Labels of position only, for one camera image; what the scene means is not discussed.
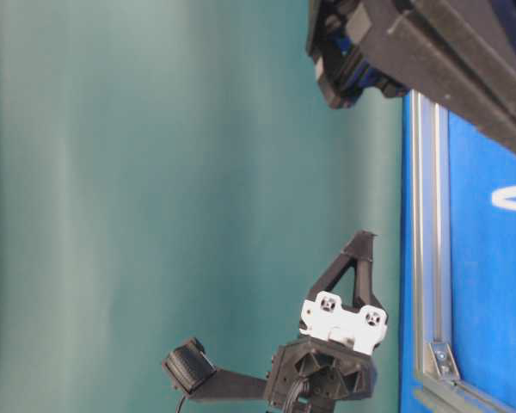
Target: blue component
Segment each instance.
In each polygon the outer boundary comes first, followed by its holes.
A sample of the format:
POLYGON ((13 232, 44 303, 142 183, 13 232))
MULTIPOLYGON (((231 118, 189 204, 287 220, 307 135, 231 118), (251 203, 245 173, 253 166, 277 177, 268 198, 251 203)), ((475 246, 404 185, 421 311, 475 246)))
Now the blue component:
POLYGON ((453 350, 463 379, 516 409, 516 156, 449 118, 453 350))
POLYGON ((343 52, 348 52, 352 46, 352 42, 350 39, 348 39, 348 37, 337 37, 335 39, 335 43, 343 52))

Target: black 3d-printed part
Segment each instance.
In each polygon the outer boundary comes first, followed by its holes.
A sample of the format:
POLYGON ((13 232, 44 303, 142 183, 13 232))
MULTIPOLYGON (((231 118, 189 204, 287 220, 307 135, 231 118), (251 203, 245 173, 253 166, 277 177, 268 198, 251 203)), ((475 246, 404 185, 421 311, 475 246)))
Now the black 3d-printed part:
POLYGON ((331 107, 347 106, 335 102, 346 95, 357 99, 354 80, 362 70, 331 70, 350 60, 333 52, 336 32, 368 67, 420 91, 516 153, 516 1, 310 0, 309 27, 307 50, 316 72, 321 57, 326 65, 317 81, 331 107), (342 11, 342 4, 351 7, 342 11), (344 15, 345 26, 329 31, 332 15, 344 15), (333 55, 338 63, 330 64, 333 55), (326 93, 325 84, 332 90, 326 93))
MULTIPOLYGON (((264 398, 272 407, 280 408, 292 383, 307 379, 310 389, 303 397, 310 412, 330 413, 338 400, 369 398, 376 377, 371 356, 307 336, 279 347, 264 398)), ((295 411, 304 408, 305 404, 295 403, 295 411)))

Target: white marking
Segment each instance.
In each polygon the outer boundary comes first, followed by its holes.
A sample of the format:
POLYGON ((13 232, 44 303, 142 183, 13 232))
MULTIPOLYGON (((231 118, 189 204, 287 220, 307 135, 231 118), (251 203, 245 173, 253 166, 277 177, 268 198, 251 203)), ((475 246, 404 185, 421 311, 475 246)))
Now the white marking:
POLYGON ((516 186, 500 188, 491 194, 491 202, 495 207, 516 211, 516 186))
POLYGON ((300 332, 320 340, 339 342, 363 354, 372 354, 386 336, 386 312, 364 305, 358 313, 342 308, 342 299, 321 291, 315 301, 306 299, 300 315, 308 328, 300 332))

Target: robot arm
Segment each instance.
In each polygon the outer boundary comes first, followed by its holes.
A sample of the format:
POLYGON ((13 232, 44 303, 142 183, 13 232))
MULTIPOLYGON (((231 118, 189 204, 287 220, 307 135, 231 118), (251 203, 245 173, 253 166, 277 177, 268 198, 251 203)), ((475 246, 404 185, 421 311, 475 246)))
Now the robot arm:
POLYGON ((370 397, 377 375, 371 355, 388 320, 372 292, 372 240, 370 232, 355 234, 313 285, 301 311, 301 336, 279 346, 267 379, 214 366, 192 338, 163 360, 174 388, 183 399, 264 399, 275 409, 298 413, 331 413, 336 401, 370 397), (355 269, 351 306, 331 293, 350 268, 355 269))

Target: wire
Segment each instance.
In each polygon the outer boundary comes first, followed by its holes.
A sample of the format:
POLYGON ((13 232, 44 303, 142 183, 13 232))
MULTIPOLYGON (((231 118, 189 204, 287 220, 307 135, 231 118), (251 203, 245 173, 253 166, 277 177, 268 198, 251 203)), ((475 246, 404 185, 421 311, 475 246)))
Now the wire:
POLYGON ((178 405, 176 406, 175 408, 175 413, 180 413, 181 412, 181 407, 183 406, 183 402, 186 401, 186 397, 183 396, 180 401, 178 402, 178 405))
POLYGON ((286 394, 285 402, 283 403, 283 413, 292 413, 294 404, 302 395, 308 394, 310 391, 310 382, 307 379, 300 378, 291 385, 291 389, 286 394))

